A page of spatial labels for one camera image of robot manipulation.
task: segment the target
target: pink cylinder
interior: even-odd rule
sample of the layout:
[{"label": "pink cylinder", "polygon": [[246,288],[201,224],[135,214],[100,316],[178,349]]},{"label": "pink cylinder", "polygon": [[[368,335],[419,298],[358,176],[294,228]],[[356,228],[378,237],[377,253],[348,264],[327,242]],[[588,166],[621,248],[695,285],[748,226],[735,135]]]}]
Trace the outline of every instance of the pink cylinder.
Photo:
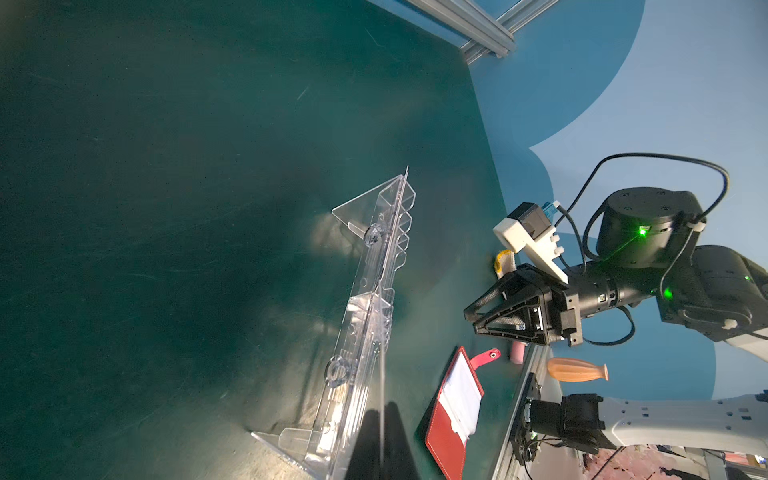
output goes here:
[{"label": "pink cylinder", "polygon": [[512,348],[509,352],[509,360],[515,365],[522,365],[523,360],[525,359],[525,345],[526,343],[517,340],[512,342]]}]

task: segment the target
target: transparent acrylic holder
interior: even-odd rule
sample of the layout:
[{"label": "transparent acrylic holder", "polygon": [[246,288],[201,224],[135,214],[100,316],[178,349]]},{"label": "transparent acrylic holder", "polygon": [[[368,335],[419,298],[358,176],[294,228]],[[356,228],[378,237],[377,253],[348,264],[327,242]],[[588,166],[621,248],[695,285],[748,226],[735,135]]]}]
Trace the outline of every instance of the transparent acrylic holder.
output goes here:
[{"label": "transparent acrylic holder", "polygon": [[385,357],[395,297],[392,282],[395,271],[406,263],[412,221],[408,210],[414,199],[406,169],[404,174],[333,209],[333,215],[360,237],[366,248],[334,354],[326,365],[326,384],[315,422],[311,430],[284,429],[280,435],[251,433],[315,478],[345,477],[377,359],[381,382],[379,436],[383,436]]}]

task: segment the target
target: orange vase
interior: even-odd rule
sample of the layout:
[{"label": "orange vase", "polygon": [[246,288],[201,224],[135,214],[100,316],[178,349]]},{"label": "orange vase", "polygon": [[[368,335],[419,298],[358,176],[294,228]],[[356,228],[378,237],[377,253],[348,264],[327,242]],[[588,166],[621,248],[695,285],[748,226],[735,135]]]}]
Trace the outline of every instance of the orange vase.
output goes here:
[{"label": "orange vase", "polygon": [[553,379],[561,382],[588,382],[589,380],[608,380],[608,366],[597,366],[577,359],[552,358],[547,362],[547,370]]}]

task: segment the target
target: blue wall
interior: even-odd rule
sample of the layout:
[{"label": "blue wall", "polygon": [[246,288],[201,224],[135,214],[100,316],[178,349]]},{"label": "blue wall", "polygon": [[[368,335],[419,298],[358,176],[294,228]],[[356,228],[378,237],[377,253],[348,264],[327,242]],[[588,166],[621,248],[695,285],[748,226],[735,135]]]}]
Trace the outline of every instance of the blue wall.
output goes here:
[{"label": "blue wall", "polygon": [[[553,197],[569,203],[609,154],[703,157],[730,170],[733,189],[710,215],[701,243],[768,265],[768,232],[751,207],[764,202],[768,178],[766,21],[768,2],[760,0],[555,4],[517,34],[514,55],[471,67],[507,208]],[[706,205],[718,181],[687,165],[617,161],[601,169],[574,218],[584,226],[608,194],[637,185],[691,190]],[[578,263],[573,237],[561,236]],[[611,372],[610,382],[566,384],[566,393],[709,399],[768,386],[768,363],[662,323],[653,300],[634,317],[637,335],[623,346],[555,346],[556,355],[605,362]],[[620,312],[584,322],[584,334],[596,340],[620,338],[627,328]]]}]

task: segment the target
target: green surface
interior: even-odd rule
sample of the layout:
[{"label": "green surface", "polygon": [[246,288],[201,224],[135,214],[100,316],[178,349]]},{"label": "green surface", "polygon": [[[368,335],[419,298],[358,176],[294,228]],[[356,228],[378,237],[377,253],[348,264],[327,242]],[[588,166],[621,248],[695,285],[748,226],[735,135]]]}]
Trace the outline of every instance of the green surface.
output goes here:
[{"label": "green surface", "polygon": [[[294,478],[359,251],[331,208],[410,165],[388,354],[415,431],[505,215],[459,51],[367,2],[0,8],[0,478]],[[487,478],[519,370],[485,387]]]}]

